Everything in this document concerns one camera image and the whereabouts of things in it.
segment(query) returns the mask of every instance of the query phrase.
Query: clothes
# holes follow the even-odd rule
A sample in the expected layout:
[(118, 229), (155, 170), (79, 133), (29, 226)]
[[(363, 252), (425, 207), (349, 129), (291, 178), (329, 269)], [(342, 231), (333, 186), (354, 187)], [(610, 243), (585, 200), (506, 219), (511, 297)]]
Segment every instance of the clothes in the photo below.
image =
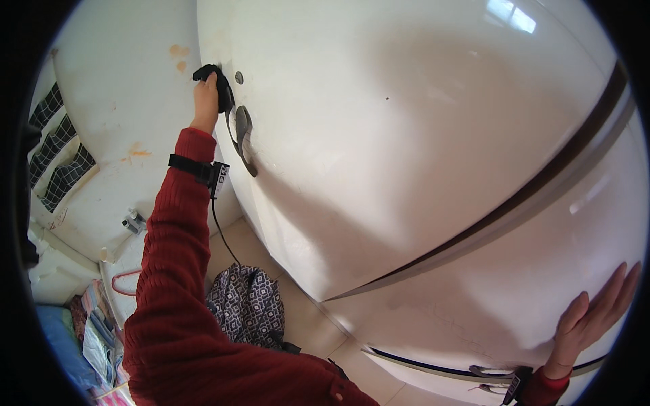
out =
[(535, 371), (516, 406), (553, 406), (567, 390), (571, 374), (562, 379), (549, 379), (543, 371), (543, 366)]
[[(210, 162), (215, 146), (188, 128), (175, 153)], [(168, 169), (147, 224), (138, 307), (124, 326), (123, 365), (138, 405), (377, 405), (328, 361), (234, 344), (221, 332), (203, 290), (208, 203), (204, 184)], [(530, 406), (561, 395), (542, 374), (531, 384)]]

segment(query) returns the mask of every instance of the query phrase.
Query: fingers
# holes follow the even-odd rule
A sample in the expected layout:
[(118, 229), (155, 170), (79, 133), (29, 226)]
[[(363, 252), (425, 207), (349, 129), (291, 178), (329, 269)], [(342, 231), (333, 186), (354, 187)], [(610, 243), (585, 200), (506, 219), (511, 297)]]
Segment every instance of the fingers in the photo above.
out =
[(207, 77), (205, 81), (205, 85), (208, 86), (210, 89), (216, 89), (216, 72), (210, 73), (210, 75)]
[(581, 292), (569, 305), (558, 323), (558, 333), (561, 335), (570, 332), (584, 317), (589, 309), (589, 294)]
[(625, 313), (627, 308), (630, 306), (630, 303), (632, 303), (639, 276), (641, 276), (641, 262), (637, 262), (632, 267), (632, 270), (627, 274), (623, 282), (623, 287), (621, 287), (621, 291), (619, 292), (612, 307), (612, 311), (610, 312), (610, 317), (614, 319), (612, 324), (616, 323), (618, 319), (621, 318), (623, 313)]
[(614, 277), (617, 275), (618, 272), (622, 272), (623, 275), (625, 275), (625, 270), (627, 269), (627, 262), (622, 262), (618, 268), (616, 268), (616, 271), (610, 276), (610, 278), (607, 280), (607, 282), (603, 285), (603, 287), (596, 293), (596, 296), (593, 297), (591, 300), (591, 305), (590, 309), (593, 310), (598, 306), (598, 304), (602, 301), (603, 296), (605, 295), (605, 292), (611, 286), (612, 282), (614, 281)]
[(618, 297), (621, 287), (623, 287), (623, 282), (625, 280), (625, 270), (627, 269), (627, 263), (623, 262), (616, 268), (616, 271), (609, 278), (607, 283), (594, 298), (596, 303), (592, 302), (591, 311), (588, 315), (588, 321), (593, 320), (602, 320), (609, 314), (614, 306), (614, 302)]

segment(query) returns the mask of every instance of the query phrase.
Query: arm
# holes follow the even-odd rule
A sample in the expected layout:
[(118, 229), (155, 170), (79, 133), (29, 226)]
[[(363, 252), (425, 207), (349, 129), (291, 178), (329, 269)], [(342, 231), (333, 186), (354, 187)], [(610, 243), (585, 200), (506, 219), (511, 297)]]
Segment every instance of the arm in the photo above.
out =
[(594, 299), (580, 293), (560, 317), (555, 346), (546, 365), (537, 370), (522, 393), (522, 406), (554, 405), (569, 387), (569, 377), (580, 352), (598, 341), (623, 316), (634, 297), (641, 274), (637, 262), (625, 276), (619, 265)]
[[(216, 75), (194, 90), (196, 117), (175, 153), (210, 162), (218, 113)], [(328, 362), (234, 344), (205, 306), (209, 193), (170, 168), (145, 238), (138, 308), (126, 321), (124, 368), (138, 405), (376, 405)]]

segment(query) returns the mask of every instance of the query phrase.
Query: bag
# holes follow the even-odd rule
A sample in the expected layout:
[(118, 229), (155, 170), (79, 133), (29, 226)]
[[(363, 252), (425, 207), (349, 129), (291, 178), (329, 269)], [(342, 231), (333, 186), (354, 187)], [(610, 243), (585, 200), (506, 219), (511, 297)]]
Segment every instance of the bag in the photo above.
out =
[(278, 283), (261, 268), (233, 263), (214, 279), (205, 302), (231, 342), (300, 352), (283, 341), (285, 314)]

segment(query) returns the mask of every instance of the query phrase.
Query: hand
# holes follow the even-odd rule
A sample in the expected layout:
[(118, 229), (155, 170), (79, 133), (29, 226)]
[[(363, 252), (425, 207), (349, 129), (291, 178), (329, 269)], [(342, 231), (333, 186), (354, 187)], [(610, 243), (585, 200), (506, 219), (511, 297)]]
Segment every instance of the hand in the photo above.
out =
[(216, 91), (216, 73), (194, 87), (194, 120), (190, 127), (212, 134), (219, 117), (219, 92)]
[(620, 264), (591, 303), (587, 292), (580, 293), (560, 317), (553, 337), (555, 347), (543, 370), (547, 378), (569, 375), (580, 352), (598, 341), (625, 313), (641, 274), (641, 262), (627, 277), (626, 269), (625, 262)]

